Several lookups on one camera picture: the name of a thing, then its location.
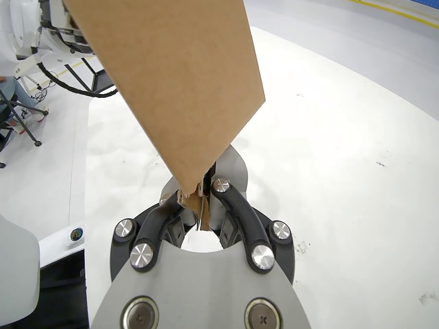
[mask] metal bolt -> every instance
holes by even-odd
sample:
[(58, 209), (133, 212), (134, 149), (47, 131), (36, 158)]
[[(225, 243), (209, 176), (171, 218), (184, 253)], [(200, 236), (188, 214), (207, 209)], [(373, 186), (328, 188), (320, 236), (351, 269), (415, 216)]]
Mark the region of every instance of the metal bolt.
[(213, 188), (216, 192), (226, 192), (230, 188), (230, 183), (227, 182), (224, 178), (217, 178), (213, 182)]
[(133, 221), (131, 221), (129, 218), (122, 220), (116, 225), (116, 228), (114, 229), (114, 232), (119, 237), (125, 237), (128, 236), (132, 230), (133, 230)]
[(155, 329), (157, 325), (157, 305), (147, 296), (134, 299), (122, 313), (123, 329)]
[(275, 221), (273, 224), (273, 233), (278, 239), (286, 240), (291, 235), (290, 227), (282, 221)]
[(147, 243), (139, 243), (134, 246), (130, 254), (130, 262), (133, 268), (144, 268), (153, 257), (152, 247)]
[(172, 193), (165, 193), (162, 197), (160, 197), (160, 201), (158, 202), (158, 204), (161, 206), (163, 205), (166, 200), (172, 196)]
[(280, 329), (281, 316), (276, 307), (265, 299), (254, 299), (246, 307), (247, 329)]
[(274, 265), (273, 251), (265, 245), (255, 246), (251, 252), (251, 259), (254, 264), (262, 270), (269, 270)]

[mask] gray metal plate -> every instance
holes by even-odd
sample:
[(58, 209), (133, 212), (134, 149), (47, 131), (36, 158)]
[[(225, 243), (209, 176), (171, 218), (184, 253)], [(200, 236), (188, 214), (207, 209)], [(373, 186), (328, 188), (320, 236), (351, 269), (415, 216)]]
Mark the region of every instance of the gray metal plate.
[(266, 275), (253, 272), (242, 243), (207, 254), (162, 243), (158, 262), (139, 273), (127, 262), (96, 313), (92, 329), (120, 328), (125, 305), (137, 296), (152, 298), (159, 310), (158, 329), (243, 329), (244, 312), (263, 297), (280, 310), (285, 329), (309, 329), (291, 284), (275, 264)]

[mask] cardboard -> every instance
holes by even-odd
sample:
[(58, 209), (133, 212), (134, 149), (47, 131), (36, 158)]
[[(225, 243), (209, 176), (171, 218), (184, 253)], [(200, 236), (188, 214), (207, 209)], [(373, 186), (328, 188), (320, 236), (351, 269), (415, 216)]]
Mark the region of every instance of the cardboard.
[(188, 196), (265, 100), (243, 1), (63, 2)]

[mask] chair leg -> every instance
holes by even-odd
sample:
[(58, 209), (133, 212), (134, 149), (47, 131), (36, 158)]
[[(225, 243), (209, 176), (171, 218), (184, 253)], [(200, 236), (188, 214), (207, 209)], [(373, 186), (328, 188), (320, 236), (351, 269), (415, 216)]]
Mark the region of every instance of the chair leg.
[(41, 146), (41, 142), (36, 140), (36, 138), (33, 136), (33, 134), (31, 133), (31, 131), (29, 130), (28, 127), (26, 127), (26, 124), (24, 124), (24, 122), (22, 121), (22, 119), (20, 118), (20, 116), (17, 114), (17, 112), (14, 110), (13, 106), (11, 105), (11, 103), (9, 102), (8, 99), (6, 99), (6, 97), (4, 96), (3, 92), (0, 89), (0, 96), (2, 98), (2, 100), (6, 103), (6, 105), (8, 106), (8, 108), (11, 110), (12, 115), (17, 119), (17, 121), (19, 121), (20, 125), (23, 127), (23, 129), (26, 131), (26, 133), (28, 134), (28, 136), (32, 139), (32, 141), (34, 141), (35, 146), (39, 147)]
[(27, 105), (23, 105), (23, 104), (21, 104), (21, 103), (19, 103), (19, 102), (10, 102), (12, 105), (18, 105), (19, 107), (23, 107), (23, 108), (26, 108), (26, 109), (28, 109), (28, 110), (32, 110), (32, 111), (38, 111), (38, 112), (40, 112), (40, 113), (43, 113), (44, 115), (47, 115), (47, 114), (49, 114), (49, 112), (48, 111), (42, 111), (41, 109), (38, 109), (38, 108), (30, 108), (30, 107), (28, 107)]

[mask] white floor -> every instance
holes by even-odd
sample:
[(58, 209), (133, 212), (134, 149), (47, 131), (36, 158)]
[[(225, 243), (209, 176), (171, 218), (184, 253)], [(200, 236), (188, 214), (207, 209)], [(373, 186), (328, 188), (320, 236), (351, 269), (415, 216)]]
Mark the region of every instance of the white floor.
[[(244, 2), (250, 25), (336, 61), (439, 119), (438, 30), (344, 0)], [(91, 83), (83, 64), (75, 70)], [(295, 77), (290, 79), (294, 84)], [(68, 72), (61, 80), (81, 87)], [(43, 145), (34, 147), (23, 134), (0, 152), (7, 164), (0, 171), (0, 214), (38, 239), (84, 217), (89, 101), (50, 88), (44, 101), (49, 116), (30, 126)]]
[[(96, 58), (91, 64), (96, 69), (100, 66)], [(91, 83), (91, 72), (84, 64), (74, 69), (86, 83)], [(60, 75), (60, 79), (81, 88), (69, 72)], [(41, 147), (35, 147), (23, 133), (15, 134), (0, 152), (0, 161), (7, 164), (0, 171), (0, 214), (30, 230), (38, 240), (84, 217), (90, 101), (89, 97), (59, 86), (49, 88), (41, 103), (49, 107), (49, 115), (43, 122), (28, 126), (42, 142)]]

